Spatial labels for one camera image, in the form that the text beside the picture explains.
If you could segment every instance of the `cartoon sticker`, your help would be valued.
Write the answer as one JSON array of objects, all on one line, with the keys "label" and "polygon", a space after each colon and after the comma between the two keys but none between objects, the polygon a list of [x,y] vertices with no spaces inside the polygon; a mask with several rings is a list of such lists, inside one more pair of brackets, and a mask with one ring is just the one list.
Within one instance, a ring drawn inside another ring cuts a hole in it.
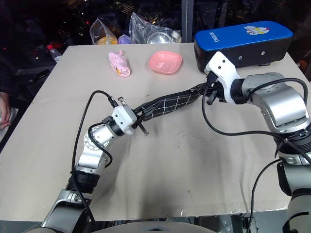
[{"label": "cartoon sticker", "polygon": [[247,26],[244,27],[246,29],[246,32],[250,35],[258,35],[258,34],[265,34],[269,32],[269,28],[262,28],[262,27],[254,27],[254,26]]}]

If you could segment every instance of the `pink toy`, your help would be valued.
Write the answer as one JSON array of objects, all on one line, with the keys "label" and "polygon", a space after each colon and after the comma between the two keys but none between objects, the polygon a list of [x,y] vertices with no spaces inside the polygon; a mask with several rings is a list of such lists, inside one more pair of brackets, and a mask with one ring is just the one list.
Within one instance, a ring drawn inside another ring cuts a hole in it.
[{"label": "pink toy", "polygon": [[119,53],[110,52],[108,58],[112,69],[119,75],[124,78],[130,75],[131,71],[124,57],[124,51],[120,50]]},{"label": "pink toy", "polygon": [[182,60],[183,58],[178,53],[159,51],[150,57],[148,66],[153,71],[161,74],[174,74]]}]

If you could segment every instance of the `pink bowl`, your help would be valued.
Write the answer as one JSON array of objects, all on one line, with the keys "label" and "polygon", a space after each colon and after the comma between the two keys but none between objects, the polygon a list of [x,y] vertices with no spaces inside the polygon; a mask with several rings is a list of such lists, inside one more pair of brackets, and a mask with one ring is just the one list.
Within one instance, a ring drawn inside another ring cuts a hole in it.
[{"label": "pink bowl", "polygon": [[174,74],[182,60],[183,58],[178,53],[159,51],[150,57],[148,66],[153,71],[161,74]]}]

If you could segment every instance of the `blue case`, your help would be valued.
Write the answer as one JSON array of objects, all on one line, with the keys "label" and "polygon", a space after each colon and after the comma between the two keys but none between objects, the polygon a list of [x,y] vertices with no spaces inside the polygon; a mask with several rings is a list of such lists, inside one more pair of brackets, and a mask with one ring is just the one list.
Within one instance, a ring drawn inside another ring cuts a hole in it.
[{"label": "blue case", "polygon": [[289,29],[272,21],[200,31],[194,37],[197,65],[204,71],[217,51],[236,68],[279,61],[284,58],[292,36]]}]

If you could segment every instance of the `table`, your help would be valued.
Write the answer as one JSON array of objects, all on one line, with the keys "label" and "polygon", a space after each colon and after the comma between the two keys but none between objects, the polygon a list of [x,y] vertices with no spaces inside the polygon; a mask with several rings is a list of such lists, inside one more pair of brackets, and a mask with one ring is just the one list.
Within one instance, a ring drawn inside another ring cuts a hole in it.
[{"label": "table", "polygon": [[[132,74],[128,78],[118,76],[108,63],[108,52],[119,50],[129,60]],[[148,58],[159,50],[182,55],[183,64],[176,74],[157,74],[147,67]],[[242,77],[272,71],[307,82],[288,54],[270,66],[238,69]],[[70,176],[75,136],[94,90],[107,91],[115,99],[123,96],[135,108],[190,89],[204,78],[196,66],[193,43],[68,47],[0,155],[0,219],[44,219]],[[298,84],[291,85],[302,93]],[[114,161],[103,171],[91,204],[96,220],[250,211],[255,178],[274,159],[273,139],[218,135],[204,122],[200,106],[198,100],[145,122],[147,137],[137,130],[113,142]],[[206,109],[210,121],[223,131],[267,130],[255,106],[215,101]],[[106,98],[95,96],[82,132],[111,113]],[[258,183],[255,210],[285,209],[289,200],[278,186],[276,168],[269,168]]]}]

